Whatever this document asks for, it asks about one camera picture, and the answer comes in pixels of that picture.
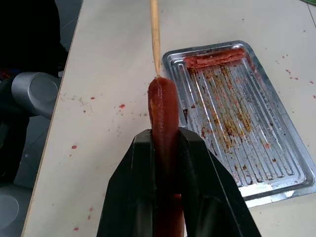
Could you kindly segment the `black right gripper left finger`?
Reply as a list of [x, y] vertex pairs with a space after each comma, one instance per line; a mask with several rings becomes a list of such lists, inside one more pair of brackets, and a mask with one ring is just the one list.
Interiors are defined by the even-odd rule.
[[109, 179], [96, 237], [156, 237], [155, 151], [137, 134]]

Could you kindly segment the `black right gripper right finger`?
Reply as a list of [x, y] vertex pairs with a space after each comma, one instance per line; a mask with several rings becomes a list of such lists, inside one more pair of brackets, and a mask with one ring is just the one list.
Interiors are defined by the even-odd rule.
[[234, 178], [201, 137], [179, 128], [178, 157], [188, 237], [261, 237]]

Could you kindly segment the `wooden skewer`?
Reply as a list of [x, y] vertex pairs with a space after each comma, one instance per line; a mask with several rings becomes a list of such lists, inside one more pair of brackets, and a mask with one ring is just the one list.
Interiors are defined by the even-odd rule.
[[152, 52], [156, 75], [160, 75], [160, 23], [158, 0], [150, 0]]

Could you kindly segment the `silver metal baking tray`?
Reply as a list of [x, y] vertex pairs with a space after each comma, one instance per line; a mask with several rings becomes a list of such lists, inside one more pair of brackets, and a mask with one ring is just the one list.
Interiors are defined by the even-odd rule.
[[[187, 68], [184, 58], [241, 48], [237, 61]], [[316, 165], [254, 51], [239, 40], [169, 51], [180, 125], [234, 178], [249, 207], [316, 193]]]

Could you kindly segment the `split red sausage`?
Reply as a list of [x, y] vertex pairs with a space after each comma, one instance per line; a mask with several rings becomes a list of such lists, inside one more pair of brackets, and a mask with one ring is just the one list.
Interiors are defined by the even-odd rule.
[[245, 51], [241, 48], [218, 51], [212, 54], [191, 56], [184, 58], [187, 68], [203, 68], [216, 66], [224, 63], [229, 63], [242, 59], [245, 56]]

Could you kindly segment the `silver robot body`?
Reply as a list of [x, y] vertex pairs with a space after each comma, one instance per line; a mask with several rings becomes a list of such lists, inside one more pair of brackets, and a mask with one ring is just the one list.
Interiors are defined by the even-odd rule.
[[22, 72], [0, 81], [0, 237], [20, 237], [31, 189], [15, 185], [30, 117], [52, 118], [61, 80]]

